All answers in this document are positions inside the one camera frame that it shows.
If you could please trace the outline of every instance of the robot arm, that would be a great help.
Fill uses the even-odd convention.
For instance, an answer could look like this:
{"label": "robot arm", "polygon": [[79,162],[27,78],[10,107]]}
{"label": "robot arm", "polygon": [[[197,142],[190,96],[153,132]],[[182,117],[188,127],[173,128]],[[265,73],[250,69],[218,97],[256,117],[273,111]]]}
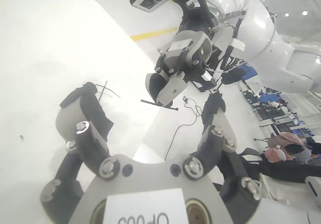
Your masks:
{"label": "robot arm", "polygon": [[[190,223],[197,217],[203,223],[215,219],[219,223],[243,224],[255,213],[260,190],[235,153],[235,136],[218,93],[205,103],[204,133],[198,150],[159,164],[142,164],[125,155],[111,156],[92,121],[75,123],[76,119],[61,118],[65,113],[85,118],[85,109],[76,105],[77,101],[58,114],[56,126],[68,140],[68,154],[40,196],[45,212],[55,224],[103,223],[106,198],[110,195],[175,188],[183,192]],[[62,129],[67,125],[74,125],[74,133],[68,137]],[[96,175],[85,192],[76,180],[82,163]],[[216,165],[225,178],[220,193],[206,176]]]}
{"label": "robot arm", "polygon": [[[165,1],[155,1],[152,9],[140,8],[151,12]],[[183,10],[179,32],[162,48],[164,54],[157,62],[156,73],[146,78],[146,88],[157,105],[171,105],[188,81],[202,84],[204,91],[216,86],[206,69],[212,44],[222,51],[219,60],[223,57],[216,71],[224,72],[232,56],[253,66],[266,86],[285,92],[321,92],[321,49],[285,43],[275,29],[275,17],[273,22],[259,0],[173,1]],[[226,23],[234,28],[239,25],[236,36]],[[236,42],[244,43],[245,48],[237,48]],[[189,53],[186,56],[182,51],[185,47]],[[196,60],[200,63],[197,67],[193,64]]]}

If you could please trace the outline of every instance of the sticker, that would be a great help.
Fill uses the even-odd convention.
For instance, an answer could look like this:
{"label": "sticker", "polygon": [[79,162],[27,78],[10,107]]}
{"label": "sticker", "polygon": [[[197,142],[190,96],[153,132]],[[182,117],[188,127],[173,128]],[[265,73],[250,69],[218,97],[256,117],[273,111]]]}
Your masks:
{"label": "sticker", "polygon": [[245,49],[245,43],[243,43],[240,40],[237,40],[235,38],[232,38],[230,45],[233,46],[234,48],[241,50],[241,51],[244,51],[244,49]]}
{"label": "sticker", "polygon": [[188,47],[192,39],[186,39],[182,41],[173,42],[170,48],[167,51],[182,50],[185,47]]}
{"label": "sticker", "polygon": [[109,195],[103,224],[188,224],[181,189]]}

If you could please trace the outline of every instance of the white table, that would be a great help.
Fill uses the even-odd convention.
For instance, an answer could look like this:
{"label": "white table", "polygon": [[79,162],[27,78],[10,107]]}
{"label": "white table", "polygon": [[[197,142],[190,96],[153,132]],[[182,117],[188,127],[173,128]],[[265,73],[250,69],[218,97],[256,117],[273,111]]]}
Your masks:
{"label": "white table", "polygon": [[105,90],[112,97],[101,99],[115,123],[111,154],[133,157],[159,110],[140,102],[154,64],[94,0],[1,1],[0,215],[4,223],[51,223],[39,196],[66,154],[55,128],[59,104],[87,81],[107,80],[121,97]]}

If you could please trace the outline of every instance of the cable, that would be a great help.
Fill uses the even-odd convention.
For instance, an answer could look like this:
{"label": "cable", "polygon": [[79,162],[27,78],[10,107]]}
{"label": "cable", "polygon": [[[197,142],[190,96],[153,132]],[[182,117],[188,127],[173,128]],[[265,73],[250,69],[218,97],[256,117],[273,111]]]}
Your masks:
{"label": "cable", "polygon": [[271,42],[272,42],[272,40],[273,40],[273,38],[274,38],[275,32],[276,32],[276,23],[277,23],[277,22],[276,22],[276,17],[275,17],[274,15],[271,15],[270,17],[273,18],[273,20],[274,20],[273,33],[272,33],[272,36],[271,36],[270,41],[269,41],[269,42],[267,43],[267,45],[262,49],[261,52],[259,52],[258,54],[256,54],[256,55],[253,56],[252,58],[248,59],[247,61],[244,61],[244,62],[238,64],[237,66],[235,66],[235,67],[233,67],[233,68],[230,68],[229,70],[216,71],[216,70],[213,70],[212,68],[209,68],[209,67],[207,67],[207,70],[208,70],[208,71],[211,71],[211,72],[216,72],[216,73],[227,73],[227,72],[230,72],[231,70],[233,70],[233,69],[235,69],[235,68],[240,67],[241,65],[244,65],[245,63],[250,62],[251,60],[257,58],[260,54],[262,54],[262,53],[270,46],[270,44],[271,44]]}
{"label": "cable", "polygon": [[[190,99],[190,98],[186,98],[186,99],[187,99],[187,100],[185,101],[184,107],[186,107],[186,104],[187,104],[188,100],[192,100],[192,101],[195,102],[195,100],[193,100],[193,99]],[[175,138],[175,136],[176,136],[176,133],[177,133],[177,131],[180,129],[180,127],[182,127],[182,126],[191,126],[191,125],[195,124],[197,118],[202,115],[202,109],[201,109],[201,107],[199,107],[199,108],[200,108],[200,111],[201,111],[201,114],[199,114],[197,107],[199,107],[199,106],[198,106],[197,103],[195,102],[196,113],[194,112],[194,110],[193,110],[192,107],[186,107],[186,108],[192,109],[193,113],[195,114],[195,121],[194,121],[193,123],[189,124],[189,125],[187,125],[187,124],[180,125],[180,126],[176,129],[176,131],[175,131],[175,133],[174,133],[174,136],[173,136],[173,139],[172,139],[172,142],[171,142],[171,144],[170,144],[170,147],[168,148],[168,151],[167,151],[167,153],[166,153],[165,161],[166,161],[167,155],[168,155],[168,153],[170,152],[170,149],[171,149],[171,147],[172,147],[172,144],[173,144],[174,138]]]}
{"label": "cable", "polygon": [[99,84],[95,84],[96,86],[100,86],[100,87],[103,87],[103,88],[105,88],[106,90],[109,90],[109,91],[111,91],[113,94],[115,94],[118,98],[121,98],[121,97],[119,97],[116,93],[114,93],[111,89],[109,89],[109,88],[106,88],[106,87],[104,87],[104,86],[102,86],[102,85],[99,85]]}

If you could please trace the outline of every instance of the screw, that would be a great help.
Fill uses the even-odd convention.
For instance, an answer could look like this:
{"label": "screw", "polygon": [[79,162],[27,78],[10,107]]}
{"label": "screw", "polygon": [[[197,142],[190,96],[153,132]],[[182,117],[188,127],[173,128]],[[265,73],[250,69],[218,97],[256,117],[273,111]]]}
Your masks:
{"label": "screw", "polygon": [[197,172],[201,170],[201,167],[199,166],[199,164],[195,160],[192,160],[189,163],[188,167],[191,170],[191,173],[193,173],[193,174],[197,174]]}
{"label": "screw", "polygon": [[76,149],[76,142],[74,140],[68,141],[66,143],[66,149],[68,152],[71,152]]}
{"label": "screw", "polygon": [[111,173],[113,169],[114,169],[114,163],[111,161],[107,161],[102,167],[102,171],[105,174]]}
{"label": "screw", "polygon": [[228,144],[230,147],[235,147],[233,139],[227,139],[227,144]]}
{"label": "screw", "polygon": [[109,157],[109,158],[105,159],[99,167],[100,176],[105,179],[108,179],[108,178],[111,178],[114,175],[114,173],[117,174],[119,171],[115,167],[115,165],[117,165],[117,164],[119,165],[118,160],[113,157]]}
{"label": "screw", "polygon": [[261,190],[256,182],[254,182],[249,177],[243,177],[241,180],[241,185],[243,188],[247,189],[250,193],[252,193],[253,198],[256,201],[261,200]]}
{"label": "screw", "polygon": [[194,179],[199,179],[204,174],[203,165],[196,157],[192,157],[192,160],[185,164],[184,168],[187,176]]}
{"label": "screw", "polygon": [[219,137],[223,136],[223,129],[221,129],[221,128],[217,127],[217,126],[215,126],[211,131],[212,131],[212,133],[214,135],[217,135]]}
{"label": "screw", "polygon": [[83,131],[85,128],[86,128],[85,122],[80,122],[80,123],[76,124],[77,131]]}

